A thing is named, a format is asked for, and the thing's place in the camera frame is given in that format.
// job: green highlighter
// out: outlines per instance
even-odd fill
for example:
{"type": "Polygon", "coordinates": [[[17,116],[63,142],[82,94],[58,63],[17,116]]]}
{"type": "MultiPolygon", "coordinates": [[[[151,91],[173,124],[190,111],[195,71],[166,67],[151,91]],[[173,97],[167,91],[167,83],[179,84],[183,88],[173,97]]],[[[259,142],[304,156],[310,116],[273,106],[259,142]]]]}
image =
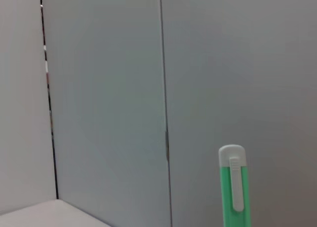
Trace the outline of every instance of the green highlighter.
{"type": "Polygon", "coordinates": [[[251,227],[247,158],[240,145],[219,149],[224,227],[251,227]]]}

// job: gray wall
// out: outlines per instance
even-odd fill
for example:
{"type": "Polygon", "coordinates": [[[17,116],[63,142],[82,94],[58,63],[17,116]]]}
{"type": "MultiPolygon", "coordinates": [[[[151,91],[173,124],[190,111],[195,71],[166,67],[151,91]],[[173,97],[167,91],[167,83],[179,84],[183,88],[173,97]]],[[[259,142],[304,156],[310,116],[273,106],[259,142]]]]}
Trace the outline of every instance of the gray wall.
{"type": "Polygon", "coordinates": [[[231,143],[247,150],[253,226],[314,226],[316,0],[162,2],[173,226],[223,226],[231,143]]]}
{"type": "Polygon", "coordinates": [[[0,214],[55,199],[40,0],[0,0],[0,214]]]}
{"type": "Polygon", "coordinates": [[[43,0],[60,198],[169,226],[158,0],[43,0]]]}

